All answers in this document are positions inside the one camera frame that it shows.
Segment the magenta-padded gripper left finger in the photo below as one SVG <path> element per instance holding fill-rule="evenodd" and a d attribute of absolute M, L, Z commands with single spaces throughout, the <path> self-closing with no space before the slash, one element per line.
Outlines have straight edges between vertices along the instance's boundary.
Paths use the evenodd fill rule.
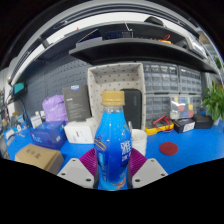
<path fill-rule="evenodd" d="M 81 187 L 97 189 L 99 170 L 95 149 L 90 149 L 80 158 L 71 158 L 58 176 Z"/>

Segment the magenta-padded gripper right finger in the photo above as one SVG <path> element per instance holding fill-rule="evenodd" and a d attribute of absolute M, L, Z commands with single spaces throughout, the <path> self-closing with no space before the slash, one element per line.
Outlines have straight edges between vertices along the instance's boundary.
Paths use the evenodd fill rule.
<path fill-rule="evenodd" d="M 127 186 L 129 189 L 140 188 L 167 176 L 167 172 L 155 158 L 147 159 L 133 149 L 127 168 Z"/>

